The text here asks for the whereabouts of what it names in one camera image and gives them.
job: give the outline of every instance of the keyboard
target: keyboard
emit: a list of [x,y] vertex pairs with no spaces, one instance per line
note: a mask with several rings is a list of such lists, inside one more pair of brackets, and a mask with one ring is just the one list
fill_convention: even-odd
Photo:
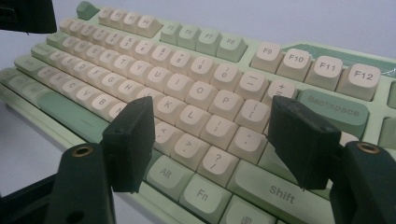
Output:
[[100,142],[151,96],[156,141],[125,202],[165,223],[334,223],[329,190],[302,190],[266,138],[275,95],[396,149],[396,60],[313,43],[279,46],[81,2],[75,18],[0,71],[0,97],[65,147]]

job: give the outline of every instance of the black object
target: black object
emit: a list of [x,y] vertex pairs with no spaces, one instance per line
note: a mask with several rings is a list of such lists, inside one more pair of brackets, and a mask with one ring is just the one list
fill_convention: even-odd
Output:
[[275,96],[268,140],[303,189],[325,189],[335,222],[396,223],[396,162],[378,146],[349,142],[298,101]]
[[103,137],[69,148],[56,175],[1,199],[0,223],[116,223],[111,188],[138,192],[151,159],[151,97],[125,106]]
[[0,0],[0,30],[51,34],[56,29],[51,0]]

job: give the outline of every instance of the white surface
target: white surface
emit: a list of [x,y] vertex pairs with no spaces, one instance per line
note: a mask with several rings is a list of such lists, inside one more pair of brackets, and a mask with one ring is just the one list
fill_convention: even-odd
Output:
[[[53,0],[57,21],[75,17],[78,0]],[[396,58],[396,1],[394,0],[96,0],[110,6],[149,14],[158,18],[218,29],[262,41],[289,44],[311,41],[378,56]],[[29,53],[45,35],[0,32],[0,69]],[[0,192],[30,185],[56,172],[62,148],[32,126],[29,121],[0,103]],[[119,223],[151,223],[131,213],[116,199]]]

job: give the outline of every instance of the spacebar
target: spacebar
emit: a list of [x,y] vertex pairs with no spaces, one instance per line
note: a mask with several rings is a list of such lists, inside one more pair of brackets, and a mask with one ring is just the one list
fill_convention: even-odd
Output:
[[227,189],[289,223],[334,223],[329,201],[246,161]]
[[41,110],[87,142],[99,143],[108,122],[57,92],[50,92],[38,100]]

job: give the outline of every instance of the green spacebar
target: green spacebar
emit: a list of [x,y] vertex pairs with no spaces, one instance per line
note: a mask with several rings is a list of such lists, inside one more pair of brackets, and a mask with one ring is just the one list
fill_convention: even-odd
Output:
[[99,143],[108,122],[57,92],[43,95],[40,109],[87,142]]

